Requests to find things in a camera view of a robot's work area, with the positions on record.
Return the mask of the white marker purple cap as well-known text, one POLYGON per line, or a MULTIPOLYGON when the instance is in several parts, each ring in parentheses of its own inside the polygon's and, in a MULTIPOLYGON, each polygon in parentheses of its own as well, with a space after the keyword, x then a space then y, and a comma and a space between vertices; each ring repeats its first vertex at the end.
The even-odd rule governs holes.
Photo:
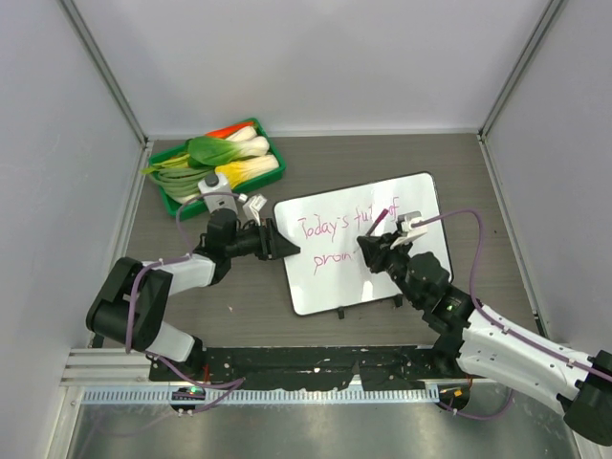
POLYGON ((384 208, 381 211, 381 213, 376 217, 376 219, 373 221, 372 225, 367 229, 367 231, 364 234, 360 234, 359 237, 371 236, 374 233, 374 231, 377 229, 377 227, 381 224, 381 222, 386 218, 388 213, 389 213, 389 210, 387 208, 384 208))

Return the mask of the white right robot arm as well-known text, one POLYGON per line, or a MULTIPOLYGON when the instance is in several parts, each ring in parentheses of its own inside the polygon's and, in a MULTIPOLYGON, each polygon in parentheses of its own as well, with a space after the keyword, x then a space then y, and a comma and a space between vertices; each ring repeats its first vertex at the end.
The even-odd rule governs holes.
POLYGON ((398 234, 358 237, 371 273, 385 273, 439 338, 431 363, 494 380, 546 405, 585 439, 611 444, 611 355, 574 350, 535 334, 454 287, 432 252, 410 255, 398 234))

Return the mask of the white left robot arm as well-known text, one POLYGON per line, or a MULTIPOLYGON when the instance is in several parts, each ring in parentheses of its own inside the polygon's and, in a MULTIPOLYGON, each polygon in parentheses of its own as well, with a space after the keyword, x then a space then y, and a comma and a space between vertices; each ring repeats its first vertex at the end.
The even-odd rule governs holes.
POLYGON ((164 321, 168 299, 219 283, 234 258, 254 255, 269 261, 299 253, 300 247, 283 236, 272 219, 243 225, 235 211, 215 210, 193 252, 153 262, 120 258, 87 313, 86 327, 123 344, 128 352, 157 357, 182 381, 194 381, 205 369, 204 344, 164 321))

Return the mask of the yellow white cabbage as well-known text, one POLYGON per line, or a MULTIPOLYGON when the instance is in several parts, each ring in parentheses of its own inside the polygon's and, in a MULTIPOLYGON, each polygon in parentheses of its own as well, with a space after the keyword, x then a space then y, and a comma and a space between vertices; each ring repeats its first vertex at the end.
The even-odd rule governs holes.
POLYGON ((231 189, 235 189, 249 180, 274 171, 278 167, 279 163, 274 155, 264 155, 216 166, 214 172, 223 173, 228 178, 231 189))

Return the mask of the white bottle grey cap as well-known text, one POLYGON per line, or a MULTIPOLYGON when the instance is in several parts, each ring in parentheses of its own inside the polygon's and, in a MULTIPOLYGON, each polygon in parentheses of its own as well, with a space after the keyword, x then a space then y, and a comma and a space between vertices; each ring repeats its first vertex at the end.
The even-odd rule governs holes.
POLYGON ((238 213, 236 198, 232 193, 228 178, 221 172, 210 172, 198 184, 208 212, 229 209, 238 213))

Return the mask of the green plastic tray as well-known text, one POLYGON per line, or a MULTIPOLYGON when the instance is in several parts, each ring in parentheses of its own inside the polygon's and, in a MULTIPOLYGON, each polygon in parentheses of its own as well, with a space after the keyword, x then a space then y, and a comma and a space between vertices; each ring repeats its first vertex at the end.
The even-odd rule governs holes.
POLYGON ((158 187, 166 212, 186 220, 207 211, 202 200, 186 202, 206 176, 221 173, 232 191, 249 193, 279 181, 285 169, 262 124, 249 118, 152 155, 141 174, 158 187))

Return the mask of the green long beans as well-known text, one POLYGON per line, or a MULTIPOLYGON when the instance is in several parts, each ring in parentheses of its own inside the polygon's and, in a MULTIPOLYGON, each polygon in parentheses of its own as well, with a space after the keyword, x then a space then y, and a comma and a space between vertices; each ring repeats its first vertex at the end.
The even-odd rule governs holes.
POLYGON ((147 167, 141 174, 148 177, 152 183, 172 200, 184 204, 188 199, 200 193, 198 184, 214 171, 213 167, 147 167))

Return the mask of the white bok choy stalk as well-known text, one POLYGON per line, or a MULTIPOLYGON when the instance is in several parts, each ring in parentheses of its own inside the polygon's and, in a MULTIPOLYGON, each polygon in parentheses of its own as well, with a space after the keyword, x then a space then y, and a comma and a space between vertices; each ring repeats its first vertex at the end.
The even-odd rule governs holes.
POLYGON ((252 125, 246 125, 226 137, 229 142, 246 142, 258 136, 256 129, 252 125))

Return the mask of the green bok choy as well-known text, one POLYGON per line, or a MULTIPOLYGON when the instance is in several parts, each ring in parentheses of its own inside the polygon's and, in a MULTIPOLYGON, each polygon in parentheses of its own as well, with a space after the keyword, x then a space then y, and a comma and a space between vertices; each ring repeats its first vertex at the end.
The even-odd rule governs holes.
POLYGON ((225 165, 265 156, 269 149, 268 140, 262 136, 238 142, 202 136, 186 142, 188 163, 194 167, 225 165))

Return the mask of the orange carrot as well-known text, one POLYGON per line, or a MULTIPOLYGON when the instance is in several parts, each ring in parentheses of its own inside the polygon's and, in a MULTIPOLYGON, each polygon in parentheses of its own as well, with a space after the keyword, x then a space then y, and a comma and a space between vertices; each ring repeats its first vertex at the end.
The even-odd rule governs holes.
POLYGON ((240 129, 243 129, 245 127, 250 127, 253 125, 254 125, 254 122, 252 120, 242 121, 242 122, 238 122, 236 124, 226 126, 218 130, 210 131, 206 133, 206 136, 211 137, 211 138, 216 138, 216 139, 226 139, 227 137, 236 133, 240 129))

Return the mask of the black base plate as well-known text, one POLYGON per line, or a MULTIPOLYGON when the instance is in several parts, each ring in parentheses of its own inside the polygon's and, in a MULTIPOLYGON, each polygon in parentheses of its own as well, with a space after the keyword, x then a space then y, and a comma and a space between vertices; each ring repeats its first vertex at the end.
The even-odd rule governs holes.
POLYGON ((359 377, 364 390, 422 388, 425 380, 467 374, 437 350, 418 346, 209 347, 185 362, 151 362, 152 382, 183 375, 205 383, 242 383, 243 390, 344 390, 359 377))

